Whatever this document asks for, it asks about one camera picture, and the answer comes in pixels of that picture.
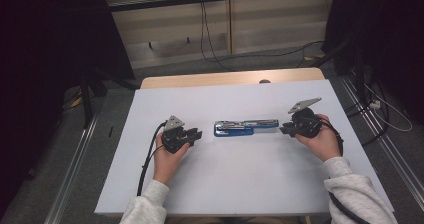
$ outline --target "white sleeve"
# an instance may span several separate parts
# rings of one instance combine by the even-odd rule
[[[130,201],[120,223],[163,224],[166,218],[163,203],[168,192],[169,188],[165,184],[152,180],[141,196]]]
[[[397,223],[393,213],[375,192],[370,178],[353,174],[346,158],[331,158],[324,162],[324,167],[331,178],[324,181],[325,188],[349,211],[369,223]],[[330,213],[333,223],[356,223],[331,201]]]

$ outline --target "triangular metal bracket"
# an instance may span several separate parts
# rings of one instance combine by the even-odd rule
[[[300,102],[296,103],[296,105],[294,105],[289,110],[289,114],[301,111],[301,110],[307,108],[308,106],[321,101],[321,99],[322,99],[321,97],[318,97],[318,98],[314,98],[314,99],[300,101]]]
[[[165,124],[164,131],[169,131],[169,130],[175,129],[177,127],[184,126],[184,124],[185,123],[182,122],[178,117],[171,116]]]

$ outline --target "wooden edge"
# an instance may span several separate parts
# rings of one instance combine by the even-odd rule
[[[254,84],[261,80],[271,83],[324,80],[322,71],[318,68],[279,69],[246,72],[225,72],[210,74],[194,74],[180,76],[148,77],[141,83],[142,89],[195,87],[234,84]]]

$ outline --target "white board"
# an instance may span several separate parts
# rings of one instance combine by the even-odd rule
[[[327,80],[275,84],[143,89],[135,93],[127,122],[95,213],[122,214],[136,196],[142,165],[157,126],[175,115],[185,129],[203,131],[181,162],[165,201],[169,215],[301,215],[328,212],[328,178],[322,162],[278,128],[243,137],[215,137],[215,121],[278,119],[298,101],[329,116],[344,139],[344,156],[355,173],[384,192],[331,84]],[[144,187],[153,176],[153,163]]]

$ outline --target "sleeve cuff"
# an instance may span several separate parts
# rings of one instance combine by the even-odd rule
[[[327,170],[330,178],[352,174],[349,160],[344,157],[333,157],[328,159],[324,162],[324,168]]]
[[[148,198],[154,205],[162,206],[168,195],[169,187],[162,182],[152,179],[143,192],[143,196]]]

